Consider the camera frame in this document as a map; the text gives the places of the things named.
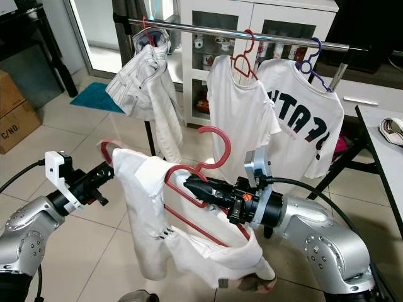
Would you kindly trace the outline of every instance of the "chrome pole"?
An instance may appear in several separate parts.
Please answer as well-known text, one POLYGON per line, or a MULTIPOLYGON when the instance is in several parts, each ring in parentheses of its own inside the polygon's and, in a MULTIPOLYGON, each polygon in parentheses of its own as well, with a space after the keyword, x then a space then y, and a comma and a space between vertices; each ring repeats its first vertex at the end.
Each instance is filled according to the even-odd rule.
POLYGON ((348 64, 345 64, 343 62, 340 63, 339 68, 336 71, 336 74, 334 75, 329 88, 332 89, 333 91, 335 90, 336 86, 339 84, 341 78, 343 77, 344 72, 346 71, 348 67, 348 64))
MULTIPOLYGON (((142 25, 143 24, 143 20, 140 20, 140 19, 130 19, 129 18, 128 22, 133 25, 142 25)), ((154 21, 154 20, 147 20, 146 24, 149 26, 165 28, 168 30, 180 30, 180 31, 188 32, 188 33, 203 33, 206 35, 224 36, 227 38, 237 38, 237 39, 243 39, 243 40, 251 39, 251 35, 248 33, 245 33, 244 31, 222 30, 220 28, 186 25, 186 24, 179 24, 179 23, 168 23, 168 22, 154 21)), ((285 45, 298 45, 298 46, 303 46, 303 47, 318 48, 318 44, 315 41, 312 41, 311 39, 291 38, 288 36, 264 35, 261 33, 255 34, 254 38, 256 41, 265 41, 265 42, 280 43, 280 44, 285 44, 285 45)), ((350 46, 346 45, 346 44, 322 42, 322 48, 324 50, 332 50, 335 52, 347 52, 350 49, 350 46)), ((356 48, 356 50, 366 51, 366 49, 363 49, 363 48, 356 48)))

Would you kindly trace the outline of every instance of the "hanger hook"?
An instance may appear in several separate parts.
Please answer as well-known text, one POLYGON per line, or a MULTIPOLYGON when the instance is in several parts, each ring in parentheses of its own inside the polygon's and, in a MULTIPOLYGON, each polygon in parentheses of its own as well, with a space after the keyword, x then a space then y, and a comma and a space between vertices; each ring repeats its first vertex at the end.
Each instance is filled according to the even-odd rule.
POLYGON ((213 126, 203 126, 203 127, 200 127, 199 129, 197 129, 197 133, 203 133, 203 132, 207 132, 207 131, 216 133, 222 138, 222 140, 224 141, 225 150, 224 150, 224 154, 221 156, 221 158, 214 164, 206 164, 205 162, 199 162, 196 166, 197 171, 200 171, 202 168, 216 169, 216 168, 221 167, 227 161, 227 159, 231 153, 231 141, 230 141, 229 137, 225 134, 224 131, 222 131, 221 129, 219 129, 217 127, 213 127, 213 126))
POLYGON ((151 38, 150 35, 149 35, 149 33, 147 32, 147 27, 146 27, 146 25, 145 25, 145 21, 146 21, 146 18, 145 18, 145 16, 143 16, 143 27, 144 27, 145 35, 146 35, 147 38, 149 39, 150 45, 155 47, 154 39, 151 38))
POLYGON ((245 32, 246 32, 246 33, 250 33, 250 34, 252 35, 252 45, 251 45, 251 47, 250 47, 248 50, 245 50, 244 55, 245 55, 245 53, 251 52, 251 51, 253 50, 253 46, 254 46, 254 34, 253 34, 253 31, 251 31, 251 30, 245 30, 245 32))
POLYGON ((311 40, 313 40, 313 41, 318 43, 318 51, 316 53, 310 54, 309 57, 308 57, 308 60, 304 60, 301 63, 297 63, 298 66, 299 66, 300 72, 303 73, 303 74, 310 74, 313 71, 314 66, 312 65, 311 60, 312 60, 313 57, 316 57, 317 55, 319 55, 322 52, 322 42, 316 37, 311 38, 311 40), (302 70, 302 66, 304 64, 309 65, 309 70, 308 71, 303 71, 302 70))

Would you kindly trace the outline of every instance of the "white wall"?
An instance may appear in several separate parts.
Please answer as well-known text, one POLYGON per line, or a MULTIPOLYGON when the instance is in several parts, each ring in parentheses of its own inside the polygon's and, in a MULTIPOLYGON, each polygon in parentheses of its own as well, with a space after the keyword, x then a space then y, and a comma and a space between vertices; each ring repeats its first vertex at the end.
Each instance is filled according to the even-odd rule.
POLYGON ((63 61, 71 74, 84 67, 84 61, 63 0, 39 0, 49 20, 57 44, 62 52, 63 61))
POLYGON ((119 49, 112 0, 74 0, 88 44, 119 49))

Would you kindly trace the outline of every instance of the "beige floor tile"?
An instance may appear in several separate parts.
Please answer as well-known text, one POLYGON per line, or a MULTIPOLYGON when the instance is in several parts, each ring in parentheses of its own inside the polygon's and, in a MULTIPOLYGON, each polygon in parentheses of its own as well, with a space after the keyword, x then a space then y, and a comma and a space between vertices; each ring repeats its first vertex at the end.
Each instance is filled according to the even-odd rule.
POLYGON ((270 239, 264 238, 262 226, 257 229, 256 238, 263 249, 264 258, 278 277, 320 288, 305 256, 292 243, 276 236, 270 239))
POLYGON ((373 162, 372 154, 369 150, 362 150, 355 158, 355 162, 362 162, 364 164, 371 164, 373 162))
POLYGON ((73 82, 75 85, 81 86, 84 84, 84 80, 86 80, 89 77, 87 68, 82 68, 79 71, 75 72, 72 76, 73 82))
MULTIPOLYGON (((157 136, 154 123, 151 123, 154 146, 158 154, 157 136)), ((144 121, 125 116, 121 113, 110 113, 92 132, 93 136, 113 138, 126 145, 150 150, 144 121)))
POLYGON ((325 301, 323 292, 316 289, 307 288, 298 284, 294 284, 284 280, 277 280, 274 290, 271 293, 259 294, 242 292, 236 289, 218 289, 215 296, 215 302, 294 302, 309 301, 323 302, 325 301))
POLYGON ((109 84, 110 81, 111 79, 105 79, 104 77, 95 77, 93 75, 89 75, 87 77, 84 77, 83 81, 80 83, 80 86, 87 87, 93 82, 109 84))
MULTIPOLYGON (((50 237, 42 261, 45 301, 77 301, 114 231, 108 226, 67 217, 50 237)), ((37 282, 34 277, 27 301, 33 301, 37 282)))
MULTIPOLYGON (((7 154, 0 155, 0 184, 28 165, 43 159, 46 151, 63 150, 70 154, 84 138, 84 135, 40 126, 7 154)), ((44 167, 35 167, 12 183, 4 193, 28 200, 45 179, 44 167)))
POLYGON ((403 241, 390 208, 332 194, 332 200, 352 220, 372 259, 393 290, 403 299, 403 241))
POLYGON ((390 206, 379 175, 344 169, 329 185, 330 193, 390 206))
POLYGON ((6 223, 6 220, 21 206, 24 201, 14 197, 0 194, 0 229, 6 223))
POLYGON ((125 214, 125 216, 123 217, 122 221, 120 222, 120 224, 118 226, 118 229, 122 230, 122 231, 126 231, 126 232, 131 232, 130 223, 128 222, 127 213, 125 214))
POLYGON ((135 257, 131 234, 117 230, 78 302, 117 301, 137 289, 156 293, 161 301, 213 301, 214 290, 193 274, 178 273, 169 261, 162 281, 144 279, 135 257))
MULTIPOLYGON (((310 179, 307 177, 303 177, 300 181, 304 182, 306 184, 309 184, 312 187, 316 187, 318 185, 318 183, 320 183, 321 180, 322 180, 322 177, 316 178, 316 179, 310 179)), ((298 187, 298 186, 295 186, 293 188, 293 190, 290 192, 290 195, 296 196, 296 197, 301 197, 301 198, 306 198, 306 197, 308 197, 309 194, 310 194, 310 191, 308 191, 302 187, 298 187)), ((325 190, 323 190, 323 194, 325 194, 325 196, 330 198, 328 188, 325 188, 325 190)), ((323 201, 322 198, 317 197, 317 198, 315 198, 315 201, 318 202, 319 204, 323 205, 328 210, 330 215, 332 215, 332 208, 325 201, 323 201)))
POLYGON ((90 133, 109 111, 71 105, 66 92, 54 98, 38 110, 45 126, 51 126, 76 133, 90 133))
POLYGON ((213 140, 211 133, 197 133, 196 129, 185 127, 182 127, 182 133, 183 143, 179 148, 182 158, 197 162, 213 160, 213 140))

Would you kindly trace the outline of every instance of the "white jacket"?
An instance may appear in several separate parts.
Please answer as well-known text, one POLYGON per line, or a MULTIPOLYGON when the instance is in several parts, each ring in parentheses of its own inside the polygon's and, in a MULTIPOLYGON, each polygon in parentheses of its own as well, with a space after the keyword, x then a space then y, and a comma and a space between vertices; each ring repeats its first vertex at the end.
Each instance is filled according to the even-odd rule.
MULTIPOLYGON (((247 276, 243 287, 246 283, 253 284, 253 289, 249 285, 248 290, 262 290, 262 287, 265 292, 271 290, 275 273, 263 258, 263 251, 250 227, 246 227, 250 234, 250 239, 246 240, 221 210, 213 206, 198 208, 177 193, 174 198, 164 200, 164 176, 173 164, 121 148, 114 149, 112 161, 115 175, 125 191, 134 249, 144 277, 153 280, 165 277, 166 261, 172 256, 180 271, 194 272, 212 288, 219 286, 219 280, 238 280, 247 276), (174 210, 181 209, 181 215, 229 247, 171 226, 164 202, 174 210), (250 274, 254 273, 255 279, 251 282, 250 274)), ((188 176, 187 171, 176 171, 171 181, 191 194, 183 186, 188 176)))
POLYGON ((167 69, 170 42, 167 35, 161 35, 158 41, 161 43, 158 47, 147 44, 137 52, 109 83, 106 92, 126 115, 145 121, 155 120, 161 152, 168 161, 180 162, 178 146, 183 137, 178 120, 182 121, 183 117, 167 69))

